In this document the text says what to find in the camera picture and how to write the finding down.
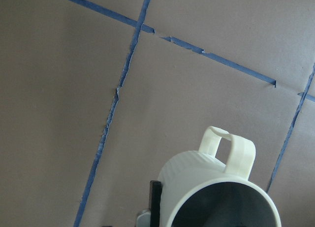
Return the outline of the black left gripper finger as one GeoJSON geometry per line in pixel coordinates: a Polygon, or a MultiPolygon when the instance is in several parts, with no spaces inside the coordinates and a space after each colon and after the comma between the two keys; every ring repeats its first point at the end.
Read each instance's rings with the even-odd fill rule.
{"type": "Polygon", "coordinates": [[[157,180],[150,181],[149,210],[151,212],[150,227],[159,227],[160,224],[160,200],[162,183],[157,180]]]}

